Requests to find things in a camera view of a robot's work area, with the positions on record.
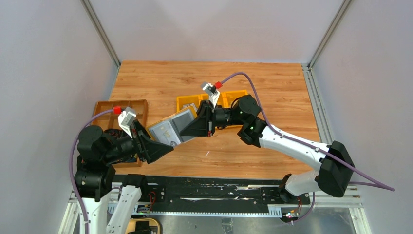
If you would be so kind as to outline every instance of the yellow storage container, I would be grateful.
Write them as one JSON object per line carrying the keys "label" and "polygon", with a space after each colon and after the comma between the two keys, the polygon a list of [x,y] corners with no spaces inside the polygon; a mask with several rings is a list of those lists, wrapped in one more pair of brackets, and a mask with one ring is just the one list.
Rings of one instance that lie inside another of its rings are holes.
{"label": "yellow storage container", "polygon": [[[231,107],[232,102],[239,97],[247,95],[247,90],[237,90],[237,91],[226,91],[221,92],[221,95],[218,99],[218,106],[222,106],[224,108]],[[188,96],[178,96],[176,98],[176,111],[182,110],[186,105],[194,104],[196,109],[199,108],[199,102],[202,100],[208,100],[208,94],[197,94],[197,95],[188,95]]]}

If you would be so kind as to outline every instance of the wood grain surface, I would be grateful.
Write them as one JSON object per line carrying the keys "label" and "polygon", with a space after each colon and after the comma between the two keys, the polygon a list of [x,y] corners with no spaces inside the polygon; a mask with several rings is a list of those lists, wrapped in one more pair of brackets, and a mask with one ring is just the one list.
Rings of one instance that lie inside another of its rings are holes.
{"label": "wood grain surface", "polygon": [[[146,99],[149,125],[176,112],[177,96],[201,94],[203,81],[215,83],[239,71],[250,75],[272,124],[319,141],[299,64],[124,61],[110,100]],[[220,90],[241,89],[253,95],[243,76],[232,78]],[[198,137],[179,145],[155,163],[144,163],[141,168],[119,168],[116,173],[281,179],[288,173],[311,169],[282,153],[244,144],[236,134],[238,131],[239,128],[217,130],[212,137]]]}

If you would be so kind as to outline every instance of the brown tray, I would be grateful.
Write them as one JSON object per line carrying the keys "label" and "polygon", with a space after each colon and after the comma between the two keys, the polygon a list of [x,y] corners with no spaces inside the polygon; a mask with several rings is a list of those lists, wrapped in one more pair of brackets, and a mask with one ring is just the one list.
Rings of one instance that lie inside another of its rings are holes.
{"label": "brown tray", "polygon": [[[146,127],[146,120],[148,118],[148,102],[146,100],[126,100],[126,101],[99,101],[96,104],[94,109],[94,116],[110,109],[113,109],[114,106],[120,106],[121,108],[131,107],[136,111],[136,119],[142,124],[142,126]],[[110,115],[103,115],[92,122],[92,125],[98,125],[103,130],[109,128],[120,129],[119,124],[117,122],[117,115],[110,114]],[[120,167],[141,167],[142,162],[137,161],[135,162],[125,162],[125,163],[117,163],[113,164],[113,167],[120,168]]]}

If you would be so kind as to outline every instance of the red cable clip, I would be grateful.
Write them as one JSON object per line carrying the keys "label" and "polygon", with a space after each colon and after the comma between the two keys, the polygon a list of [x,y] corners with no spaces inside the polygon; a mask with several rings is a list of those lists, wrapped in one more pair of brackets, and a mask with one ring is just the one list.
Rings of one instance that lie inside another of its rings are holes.
{"label": "red cable clip", "polygon": [[215,87],[216,87],[217,89],[221,88],[221,87],[222,87],[222,83],[221,83],[220,81],[217,82],[217,83],[215,83]]}
{"label": "red cable clip", "polygon": [[114,113],[115,115],[120,115],[120,113],[122,113],[122,109],[120,108],[120,106],[115,106],[115,107],[113,108],[113,113]]}

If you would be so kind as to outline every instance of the gray wall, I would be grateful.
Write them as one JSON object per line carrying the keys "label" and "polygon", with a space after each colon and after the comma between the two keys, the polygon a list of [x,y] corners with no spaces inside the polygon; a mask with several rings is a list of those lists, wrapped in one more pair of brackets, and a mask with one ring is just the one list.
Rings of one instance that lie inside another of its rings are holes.
{"label": "gray wall", "polygon": [[55,234],[69,149],[115,66],[78,0],[0,7],[0,233]]}
{"label": "gray wall", "polygon": [[413,229],[411,9],[410,0],[353,1],[314,69],[336,139],[356,167],[396,188],[359,186],[375,234]]}
{"label": "gray wall", "polygon": [[91,0],[121,60],[308,62],[342,0]]}

